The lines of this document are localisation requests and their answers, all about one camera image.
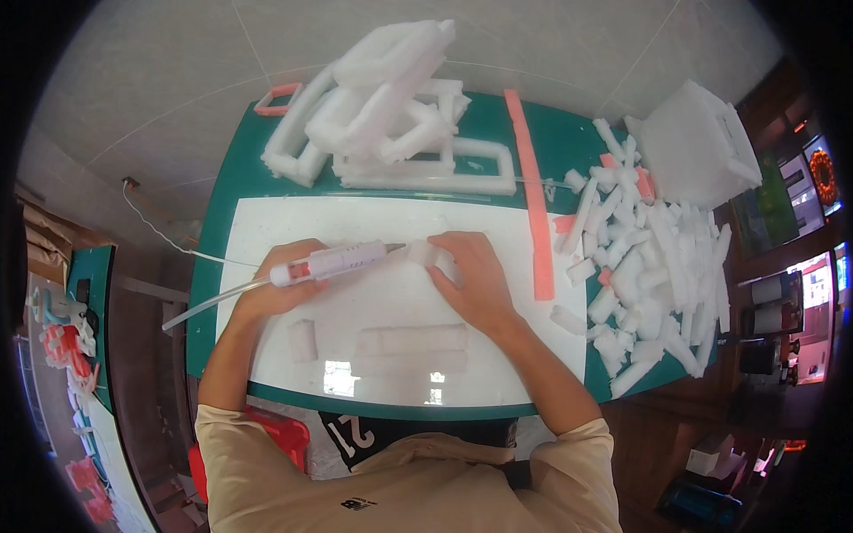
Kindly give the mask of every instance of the beige t-shirt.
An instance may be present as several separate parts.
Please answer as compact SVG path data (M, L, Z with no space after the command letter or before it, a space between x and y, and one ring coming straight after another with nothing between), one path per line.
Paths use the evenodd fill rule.
M466 462L504 451L443 434L398 441L357 475L312 481L241 412L200 405L195 432L215 533L622 530L603 419L540 444L533 490L515 491L503 472Z

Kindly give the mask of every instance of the green cutting mat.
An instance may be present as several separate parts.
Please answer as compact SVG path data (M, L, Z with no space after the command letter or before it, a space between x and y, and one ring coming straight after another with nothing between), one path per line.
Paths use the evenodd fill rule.
M520 174L518 153L515 147L515 134L507 106L501 96L466 93L472 101L459 122L459 136L500 142L513 153L516 172ZM224 257L228 246L229 232L237 201L240 198L259 198L265 196L319 196L323 192L346 190L340 186L340 180L332 173L331 159L323 167L320 177L313 188L301 187L287 179L275 179L260 159L266 142L276 128L279 119L259 117L247 107L243 120L234 134L225 161L219 170L216 187L213 189L207 216L199 239L199 251ZM522 102L531 132L533 146L536 149L539 172L543 180L551 178L562 182L563 176L571 168L587 175L590 166L600 165L599 154L606 152L605 143L598 137L590 119L576 114L560 111L552 107ZM617 140L626 135L615 130ZM457 160L456 171L468 174L489 174L494 172L488 165L482 171L474 170L464 159ZM365 190L365 195L382 196L382 191ZM558 188L553 204L548 210L553 213L570 214L577 210L579 198L565 188ZM514 196L491 196L489 205L526 208L524 188L519 184ZM212 261L197 260L190 289L189 305L192 307L219 292L222 265ZM587 280L587 300L589 303L601 289L595 277ZM216 335L216 308L204 310L189 319L187 327L187 371L201 376L207 358L214 346ZM598 352L587 345L586 374L584 384L598 402L610 399L609 379ZM716 358L716 348L711 354L711 362ZM671 356L653 368L631 392L644 391L686 375L682 366ZM535 414L532 404L515 406L495 406L477 408L442 407L404 407L361 403L340 400L332 397L319 397L299 392L284 391L268 385L249 384L249 393L269 400L297 405L317 410L333 411L342 414L374 416L405 420L475 420L485 418L503 418Z
M89 280L89 308L98 316L98 333L95 335L95 361L91 362L92 369L95 363L101 364L98 371L95 396L107 411L113 413L113 403L110 401L109 388L107 384L107 345L105 332L107 329L107 301L109 300L109 277L113 269L113 246L100 246L77 250L71 256L71 271L68 273L68 297L76 298L78 280Z

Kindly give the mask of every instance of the pink foam strip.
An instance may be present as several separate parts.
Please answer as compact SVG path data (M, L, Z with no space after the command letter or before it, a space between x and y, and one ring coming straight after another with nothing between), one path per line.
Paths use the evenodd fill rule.
M521 108L519 93L506 89L503 91L503 97L507 100L509 118L513 121L521 176L525 179L527 218L533 239L533 298L537 302L547 302L554 299L554 265L551 262L551 232L548 227L548 213L545 211L542 178L539 177L539 165L533 152L533 141L527 128L525 112Z
M618 166L616 164L616 160L613 158L613 155L610 153L602 154L598 156L598 159L601 159L601 166L603 166L604 168L616 168Z
M277 85L276 87L270 88L269 94L272 95L273 98L278 98L279 96L290 96L295 93L301 85L302 84L299 82L295 84ZM290 109L289 103L286 106L255 106L255 113L262 117L283 117L287 114L288 109Z
M611 275L612 275L612 272L610 271L610 269L608 269L607 267L602 268L601 273L598 274L598 282L601 285L608 287L610 285L610 276Z
M572 231L576 217L577 215L563 215L555 218L554 225L557 227L557 233L569 233Z
M641 166L636 167L637 170L637 190L640 191L641 198L651 198L654 200L654 185L652 178L646 176L646 171Z

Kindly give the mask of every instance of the t-shirt logo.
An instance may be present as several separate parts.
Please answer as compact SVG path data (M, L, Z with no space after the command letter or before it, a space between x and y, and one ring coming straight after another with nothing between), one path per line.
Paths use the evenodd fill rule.
M347 509L351 509L352 511L361 511L363 509L367 509L368 507L376 505L376 502L368 501L364 498L352 498L351 500L342 501L340 505L346 507Z

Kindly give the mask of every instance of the wall outlet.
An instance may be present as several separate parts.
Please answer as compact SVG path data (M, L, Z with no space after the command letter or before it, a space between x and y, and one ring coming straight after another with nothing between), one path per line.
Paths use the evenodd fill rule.
M125 176L125 177L121 178L121 182L122 182L122 183L127 183L127 184L128 184L128 185L130 185L130 186L131 186L131 188L133 188L133 189L140 188L140 187L142 186L142 185L140 185L140 184L139 184L139 182L138 182L137 180L133 179L133 178L132 178L132 177L130 177L130 176Z

